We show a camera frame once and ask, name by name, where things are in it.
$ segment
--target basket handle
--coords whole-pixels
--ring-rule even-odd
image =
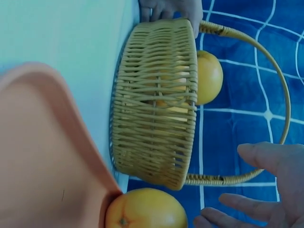
[[[208,21],[202,21],[199,26],[199,31],[203,33],[209,33],[209,34],[215,34],[219,36],[224,37],[230,37],[230,38],[237,38],[239,40],[245,41],[254,47],[256,47],[258,50],[260,50],[267,58],[268,60],[273,64],[275,67],[277,74],[280,78],[281,84],[283,86],[284,91],[284,97],[285,97],[285,105],[286,105],[286,111],[285,111],[285,124],[284,129],[280,138],[279,143],[284,144],[285,139],[288,134],[289,130],[289,124],[290,124],[290,118],[291,118],[291,102],[290,102],[290,96],[288,91],[288,86],[285,81],[284,75],[277,64],[277,62],[274,60],[274,58],[271,56],[271,54],[255,39],[248,36],[247,34],[238,31],[233,28],[225,27],[222,25],[218,25],[212,22]],[[213,184],[213,185],[229,185],[229,184],[237,184],[242,183],[245,181],[248,181],[255,176],[259,175],[263,170],[261,169],[255,169],[249,173],[245,173],[239,176],[212,176],[212,175],[198,175],[198,174],[188,174],[186,177],[185,184],[188,185],[205,185],[205,184]]]

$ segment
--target wicker basket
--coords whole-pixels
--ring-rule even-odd
[[[285,103],[284,143],[290,123],[290,97],[284,76],[265,48],[235,29],[202,21],[200,32],[238,38],[258,48],[281,79]],[[118,171],[152,184],[180,190],[184,184],[235,184],[240,176],[188,174],[196,122],[197,52],[186,19],[137,25],[126,44],[115,81],[111,114],[111,156]]]

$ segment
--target blue checkered cloth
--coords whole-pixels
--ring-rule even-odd
[[[304,144],[304,1],[203,0],[204,20],[243,31],[276,59],[290,90],[292,120],[286,143]],[[285,119],[280,80],[270,62],[251,45],[231,38],[200,34],[197,49],[214,54],[222,64],[224,83],[218,97],[197,111],[189,172],[239,175],[253,168],[237,154],[241,143],[277,143]],[[184,186],[180,191],[153,186],[130,177],[128,190],[153,187],[173,195],[185,208],[189,227],[202,208],[215,207],[257,225],[244,214],[218,202],[220,194],[242,194],[277,201],[276,179],[267,171],[234,186]]]

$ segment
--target orange plastic tray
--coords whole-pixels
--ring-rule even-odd
[[[63,78],[26,63],[0,79],[0,227],[103,228],[121,193]]]

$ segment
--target hand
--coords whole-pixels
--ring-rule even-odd
[[[190,21],[195,38],[199,34],[200,22],[203,18],[201,0],[139,0],[142,11],[142,22],[158,19],[172,19],[175,12]]]
[[[304,227],[304,146],[268,142],[243,144],[239,155],[250,165],[266,169],[277,177],[281,202],[264,202],[235,194],[223,194],[219,201],[255,220],[268,222],[268,228]],[[204,208],[194,219],[196,228],[255,228],[213,208]]]

